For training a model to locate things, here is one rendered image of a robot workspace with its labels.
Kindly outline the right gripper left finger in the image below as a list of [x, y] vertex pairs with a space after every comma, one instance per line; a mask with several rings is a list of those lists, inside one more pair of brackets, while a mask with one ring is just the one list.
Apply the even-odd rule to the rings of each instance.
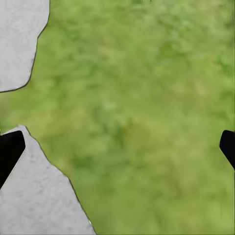
[[21, 130], [0, 135], [0, 189], [25, 150]]

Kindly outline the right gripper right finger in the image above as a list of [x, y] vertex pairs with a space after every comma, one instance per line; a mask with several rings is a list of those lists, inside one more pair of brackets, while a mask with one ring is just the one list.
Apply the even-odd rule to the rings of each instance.
[[235, 169], [235, 132], [224, 130], [219, 147]]

